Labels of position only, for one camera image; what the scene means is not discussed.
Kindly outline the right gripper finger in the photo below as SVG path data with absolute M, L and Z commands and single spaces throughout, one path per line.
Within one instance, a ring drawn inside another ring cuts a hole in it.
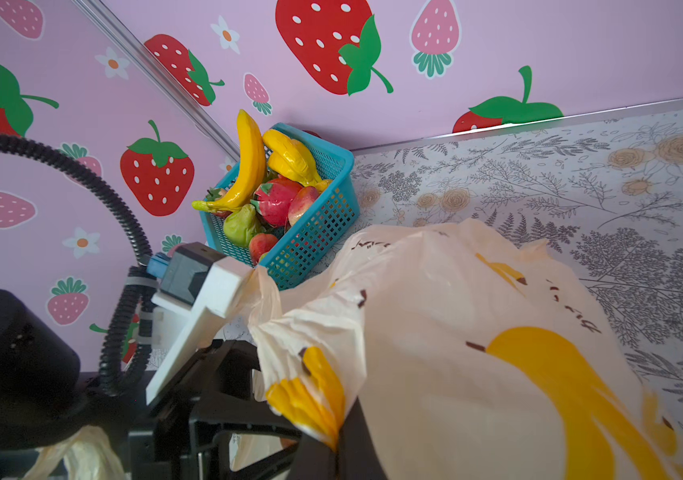
M 287 479 L 385 480 L 361 402 L 355 401 L 339 430 L 336 450 L 303 435 Z

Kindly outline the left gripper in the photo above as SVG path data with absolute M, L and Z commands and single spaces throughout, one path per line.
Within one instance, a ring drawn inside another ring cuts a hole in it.
M 128 434 L 133 479 L 275 479 L 297 447 L 279 448 L 243 468 L 230 466 L 233 435 L 299 440 L 299 431 L 254 396 L 260 366 L 246 341 L 214 340 L 191 357 Z

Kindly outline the beige plastic bag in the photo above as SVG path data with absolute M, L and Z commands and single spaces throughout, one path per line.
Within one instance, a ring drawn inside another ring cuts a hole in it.
M 544 241 L 371 226 L 295 288 L 258 268 L 239 310 L 255 399 L 333 451 L 359 400 L 387 479 L 683 479 L 683 428 Z M 58 462 L 122 479 L 104 433 L 48 446 L 31 477 Z

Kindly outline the teal plastic basket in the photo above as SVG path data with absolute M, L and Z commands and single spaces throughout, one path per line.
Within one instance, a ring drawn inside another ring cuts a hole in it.
M 256 265 L 266 268 L 277 287 L 285 290 L 301 284 L 311 268 L 355 223 L 359 206 L 349 179 L 353 169 L 351 152 L 283 124 L 279 124 L 276 130 L 303 143 L 312 153 L 320 177 L 331 181 L 329 188 L 320 192 L 319 198 L 293 226 L 287 222 L 284 227 L 271 227 L 257 213 L 263 233 L 275 235 L 278 242 Z M 216 190 L 224 195 L 237 175 L 238 166 L 235 166 Z M 225 237 L 223 223 L 230 214 L 232 212 L 200 212 L 208 245 L 222 254 L 256 266 L 251 262 L 248 248 L 239 248 Z

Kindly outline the large yellow banana bunch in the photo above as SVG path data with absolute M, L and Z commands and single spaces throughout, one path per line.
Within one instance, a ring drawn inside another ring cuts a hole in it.
M 266 173 L 266 157 L 262 135 L 253 118 L 240 110 L 236 120 L 240 148 L 238 175 L 229 190 L 215 201 L 193 201 L 192 208 L 202 212 L 237 212 L 245 206 L 262 183 Z

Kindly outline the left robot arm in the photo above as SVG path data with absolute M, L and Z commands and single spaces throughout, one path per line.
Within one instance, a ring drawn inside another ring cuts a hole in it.
M 256 401 L 255 348 L 215 340 L 156 397 L 154 373 L 121 394 L 80 370 L 77 354 L 0 290 L 0 479 L 29 472 L 48 446 L 104 433 L 131 479 L 272 479 L 289 470 L 299 432 Z

